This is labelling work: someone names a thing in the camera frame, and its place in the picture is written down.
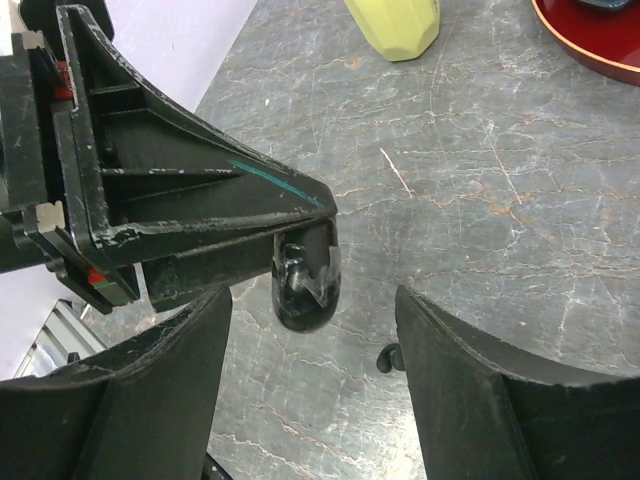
gray marble surface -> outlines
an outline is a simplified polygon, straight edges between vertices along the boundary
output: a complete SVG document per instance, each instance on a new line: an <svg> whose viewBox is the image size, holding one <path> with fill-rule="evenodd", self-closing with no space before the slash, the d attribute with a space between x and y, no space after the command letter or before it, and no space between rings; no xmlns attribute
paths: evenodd
<svg viewBox="0 0 640 480"><path fill-rule="evenodd" d="M639 101L526 0L443 0L402 64L340 0L259 0L198 113L332 188L344 290L295 335L267 279L235 289L216 458L236 480L424 479L406 378L375 368L399 284L534 353L639 373Z"/></svg>

gold rim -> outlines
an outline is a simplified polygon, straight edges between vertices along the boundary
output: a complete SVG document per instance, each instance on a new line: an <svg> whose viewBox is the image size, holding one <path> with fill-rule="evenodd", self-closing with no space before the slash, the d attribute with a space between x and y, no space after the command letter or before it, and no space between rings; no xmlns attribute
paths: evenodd
<svg viewBox="0 0 640 480"><path fill-rule="evenodd" d="M591 58L593 60L597 60L600 63L604 63L604 64L610 65L612 67L620 68L621 70L626 70L628 72L640 73L640 68L639 67L633 67L633 66L627 65L625 63L614 62L614 61L609 60L607 58L601 57L600 55L595 55L595 54L591 53L590 51L585 50L584 48L580 47L579 45L576 45L571 40L565 38L564 36L562 36L560 34L560 32L558 32L555 28L553 28L553 26L549 23L547 18L544 16L542 11L540 10L540 7L538 7L538 0L531 0L531 3L533 3L533 9L536 11L536 15L538 15L538 18L544 24L544 26L547 27L547 30L549 30L558 40L560 40L562 43L564 43L567 47L571 48L572 50L575 50L578 53L581 53L585 57L589 57L589 58Z"/></svg>

black knob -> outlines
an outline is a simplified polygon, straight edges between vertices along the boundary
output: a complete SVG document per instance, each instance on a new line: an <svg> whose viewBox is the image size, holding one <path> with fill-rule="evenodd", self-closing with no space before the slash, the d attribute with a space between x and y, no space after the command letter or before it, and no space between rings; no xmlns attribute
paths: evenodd
<svg viewBox="0 0 640 480"><path fill-rule="evenodd" d="M335 221L277 235L272 277L273 308L286 328L310 332L326 325L340 297Z"/></svg>

dark blue object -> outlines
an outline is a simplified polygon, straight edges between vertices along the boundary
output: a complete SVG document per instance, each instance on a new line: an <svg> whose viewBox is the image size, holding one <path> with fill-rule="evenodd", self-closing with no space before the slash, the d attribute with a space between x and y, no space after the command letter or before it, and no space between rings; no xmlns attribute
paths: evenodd
<svg viewBox="0 0 640 480"><path fill-rule="evenodd" d="M607 10L620 10L630 4L633 0L578 0L587 5L593 5Z"/></svg>

yellow object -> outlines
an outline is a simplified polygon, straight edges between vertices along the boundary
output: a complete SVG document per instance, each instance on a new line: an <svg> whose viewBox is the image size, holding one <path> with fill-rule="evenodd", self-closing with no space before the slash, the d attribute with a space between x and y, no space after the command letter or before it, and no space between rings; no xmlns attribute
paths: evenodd
<svg viewBox="0 0 640 480"><path fill-rule="evenodd" d="M419 57L440 32L440 0L345 0L367 41L390 62Z"/></svg>

